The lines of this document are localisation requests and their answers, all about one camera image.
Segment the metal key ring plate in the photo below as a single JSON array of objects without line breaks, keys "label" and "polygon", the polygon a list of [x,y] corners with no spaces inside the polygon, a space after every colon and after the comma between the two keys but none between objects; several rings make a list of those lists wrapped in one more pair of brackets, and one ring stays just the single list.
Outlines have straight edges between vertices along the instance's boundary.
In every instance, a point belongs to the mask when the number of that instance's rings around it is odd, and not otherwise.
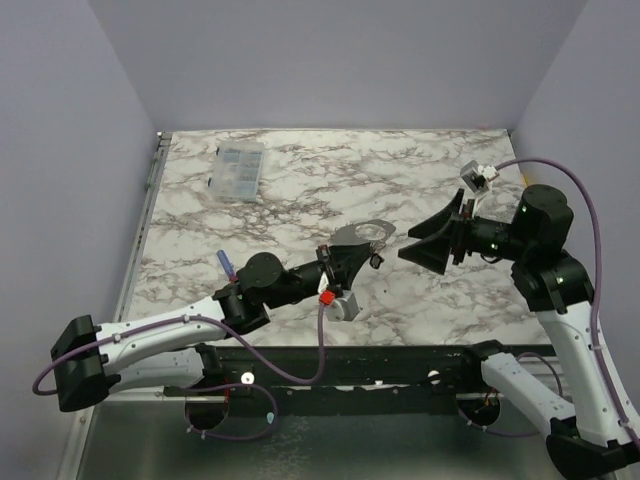
[{"label": "metal key ring plate", "polygon": [[371,243],[375,249],[381,250],[396,231],[396,227],[388,221],[371,219],[350,223],[338,228],[330,237],[330,244],[351,246]]}]

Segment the black tag key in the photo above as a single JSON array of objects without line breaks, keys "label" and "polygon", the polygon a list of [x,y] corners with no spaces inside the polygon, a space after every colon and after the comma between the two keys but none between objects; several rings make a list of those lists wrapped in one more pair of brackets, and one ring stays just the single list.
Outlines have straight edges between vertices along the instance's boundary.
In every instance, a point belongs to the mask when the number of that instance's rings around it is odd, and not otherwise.
[{"label": "black tag key", "polygon": [[371,255],[369,257],[369,265],[378,270],[381,265],[385,262],[385,259],[382,257],[381,253],[386,247],[386,243],[382,241],[375,241],[370,244],[371,247]]}]

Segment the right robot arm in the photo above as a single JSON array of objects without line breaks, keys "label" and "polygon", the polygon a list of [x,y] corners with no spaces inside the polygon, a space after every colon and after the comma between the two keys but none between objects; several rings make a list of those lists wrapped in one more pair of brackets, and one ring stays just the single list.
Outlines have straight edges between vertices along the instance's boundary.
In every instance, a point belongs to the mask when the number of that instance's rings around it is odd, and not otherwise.
[{"label": "right robot arm", "polygon": [[574,219],[566,196],[533,185],[513,219],[474,215],[458,191],[440,212],[412,227],[413,244],[399,258],[437,274],[473,253],[511,262],[511,277],[546,332],[571,398],[563,399],[525,370],[497,341],[465,350],[459,367],[469,390],[503,394],[544,437],[547,453],[566,479],[591,479],[639,460],[639,414],[606,349],[589,275],[564,248]]}]

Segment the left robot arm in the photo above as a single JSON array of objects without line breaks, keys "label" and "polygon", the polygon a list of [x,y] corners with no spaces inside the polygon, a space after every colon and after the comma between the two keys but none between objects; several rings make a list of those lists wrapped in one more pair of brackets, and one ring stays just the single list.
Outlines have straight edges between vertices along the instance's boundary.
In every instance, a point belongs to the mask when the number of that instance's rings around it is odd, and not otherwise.
[{"label": "left robot arm", "polygon": [[210,394],[221,371],[206,343],[241,340],[269,323],[269,311],[309,298],[317,299],[322,315],[351,320],[359,312],[352,289],[357,274],[364,265],[377,269],[382,263],[369,242],[321,245],[314,260],[290,269],[276,255],[260,252],[222,289],[172,312],[102,324],[78,316],[51,348],[51,393],[64,413],[152,386]]}]

